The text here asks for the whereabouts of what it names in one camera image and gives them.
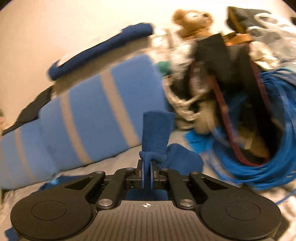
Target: green object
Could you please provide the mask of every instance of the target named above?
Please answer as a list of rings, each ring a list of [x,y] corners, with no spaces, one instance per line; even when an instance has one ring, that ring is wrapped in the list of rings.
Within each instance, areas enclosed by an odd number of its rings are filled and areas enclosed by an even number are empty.
[[[170,74],[170,62],[169,61],[160,61],[156,64],[159,72],[162,76],[167,76]]]

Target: striped cushion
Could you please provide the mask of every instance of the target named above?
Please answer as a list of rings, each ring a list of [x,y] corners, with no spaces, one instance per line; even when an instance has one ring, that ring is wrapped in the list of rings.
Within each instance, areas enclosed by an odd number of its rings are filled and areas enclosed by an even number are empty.
[[[106,69],[47,103],[39,119],[2,137],[0,188],[45,181],[137,146],[143,113],[167,107],[160,74],[147,55]]]
[[[56,166],[68,170],[139,145],[143,113],[166,109],[160,74],[138,55],[55,98],[39,118]]]
[[[52,178],[58,173],[45,146],[40,120],[4,135],[0,144],[0,187],[14,189]]]

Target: coiled blue cable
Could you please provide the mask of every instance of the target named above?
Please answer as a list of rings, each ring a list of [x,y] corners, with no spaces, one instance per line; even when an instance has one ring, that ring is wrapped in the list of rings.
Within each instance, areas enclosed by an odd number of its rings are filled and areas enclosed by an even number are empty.
[[[273,72],[261,73],[261,77],[271,102],[271,111],[285,127],[281,144],[275,156],[263,166],[250,167],[240,163],[233,150],[216,139],[210,144],[213,145],[213,151],[219,158],[222,167],[232,176],[229,178],[217,170],[213,158],[210,158],[210,166],[219,178],[236,184],[247,184],[254,187],[255,190],[282,186],[296,178],[296,88],[289,83],[293,81],[296,83],[296,73],[286,69],[278,69]],[[242,103],[245,98],[238,96],[227,103],[228,106],[234,105],[234,108],[229,108],[229,116],[234,126],[238,122],[240,107],[237,103]],[[277,204],[282,203],[288,197],[280,200]]]

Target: teddy bear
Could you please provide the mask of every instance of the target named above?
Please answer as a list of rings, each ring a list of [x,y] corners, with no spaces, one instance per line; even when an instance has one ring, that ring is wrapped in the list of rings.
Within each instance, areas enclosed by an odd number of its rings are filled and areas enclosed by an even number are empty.
[[[182,26],[177,33],[184,40],[212,35],[210,26],[213,23],[213,17],[207,12],[177,9],[173,14],[173,22]]]

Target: blue towel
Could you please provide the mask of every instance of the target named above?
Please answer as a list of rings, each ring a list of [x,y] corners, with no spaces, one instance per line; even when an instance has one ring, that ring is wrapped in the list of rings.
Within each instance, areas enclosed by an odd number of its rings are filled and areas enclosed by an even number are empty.
[[[214,137],[212,134],[201,135],[194,130],[189,131],[184,135],[189,144],[196,153],[203,153],[212,148]]]
[[[115,35],[107,41],[79,53],[61,66],[57,66],[58,61],[55,62],[49,68],[48,74],[52,80],[57,80],[58,78],[78,69],[88,61],[100,55],[103,55],[113,49],[122,47],[130,41],[150,36],[152,33],[153,28],[149,23],[139,23],[128,26],[124,28],[120,34]]]
[[[167,147],[170,133],[173,130],[175,114],[163,111],[144,113],[142,151],[140,158],[144,165],[144,190],[131,190],[128,200],[168,200],[164,190],[153,190],[151,163],[159,168],[167,167],[177,170],[181,175],[190,172],[202,172],[203,160],[197,153],[173,143]]]

